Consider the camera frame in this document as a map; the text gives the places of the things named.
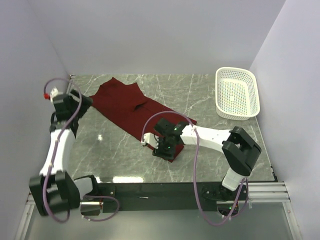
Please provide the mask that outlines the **dark red t shirt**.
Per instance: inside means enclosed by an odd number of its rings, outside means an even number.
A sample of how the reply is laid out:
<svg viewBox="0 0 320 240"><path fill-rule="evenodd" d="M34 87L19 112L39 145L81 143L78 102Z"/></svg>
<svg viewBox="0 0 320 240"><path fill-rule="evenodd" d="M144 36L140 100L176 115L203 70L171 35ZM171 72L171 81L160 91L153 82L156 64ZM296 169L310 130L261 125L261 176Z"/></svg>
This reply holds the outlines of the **dark red t shirt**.
<svg viewBox="0 0 320 240"><path fill-rule="evenodd" d="M145 123L157 113L162 114L148 122L145 133L155 134L154 126L161 118L174 125L186 121L181 115L171 113L172 109L145 96L137 83L124 84L114 77L100 85L91 99L96 110L139 141Z"/></svg>

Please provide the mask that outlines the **white plastic perforated basket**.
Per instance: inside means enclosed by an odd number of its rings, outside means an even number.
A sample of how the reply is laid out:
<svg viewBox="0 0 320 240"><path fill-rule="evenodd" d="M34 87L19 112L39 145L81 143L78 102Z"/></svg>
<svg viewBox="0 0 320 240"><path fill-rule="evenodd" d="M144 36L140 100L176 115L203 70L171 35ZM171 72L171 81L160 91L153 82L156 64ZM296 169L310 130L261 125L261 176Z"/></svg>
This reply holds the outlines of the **white plastic perforated basket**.
<svg viewBox="0 0 320 240"><path fill-rule="evenodd" d="M215 72L215 105L225 119L246 121L260 113L255 75L246 69L221 67Z"/></svg>

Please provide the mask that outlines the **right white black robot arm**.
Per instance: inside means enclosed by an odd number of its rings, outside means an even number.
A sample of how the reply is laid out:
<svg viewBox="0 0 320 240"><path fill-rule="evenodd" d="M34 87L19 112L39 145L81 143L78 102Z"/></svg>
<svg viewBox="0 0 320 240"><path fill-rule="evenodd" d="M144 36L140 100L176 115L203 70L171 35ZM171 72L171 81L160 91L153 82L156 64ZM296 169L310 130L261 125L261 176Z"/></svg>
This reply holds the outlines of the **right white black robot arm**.
<svg viewBox="0 0 320 240"><path fill-rule="evenodd" d="M143 134L145 145L153 147L152 154L165 160L173 160L178 146L195 145L212 149L224 154L229 169L222 179L219 193L230 200L237 194L238 185L243 178L251 175L262 152L261 147L241 127L221 130L200 127L181 121L173 124L161 118L154 130L159 134Z"/></svg>

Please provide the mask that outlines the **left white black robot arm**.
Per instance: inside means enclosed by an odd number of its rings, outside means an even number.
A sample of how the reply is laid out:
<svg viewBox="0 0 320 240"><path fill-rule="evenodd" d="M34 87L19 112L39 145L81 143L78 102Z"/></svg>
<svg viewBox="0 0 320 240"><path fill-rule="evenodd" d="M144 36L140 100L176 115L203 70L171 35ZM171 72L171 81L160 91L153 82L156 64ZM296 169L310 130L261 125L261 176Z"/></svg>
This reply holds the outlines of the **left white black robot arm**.
<svg viewBox="0 0 320 240"><path fill-rule="evenodd" d="M41 216L69 212L80 206L81 199L96 200L100 195L98 182L93 175L72 179L68 174L71 150L76 140L81 119L93 100L76 90L63 93L53 88L44 94L54 106L50 118L50 147L38 176L31 177L29 189Z"/></svg>

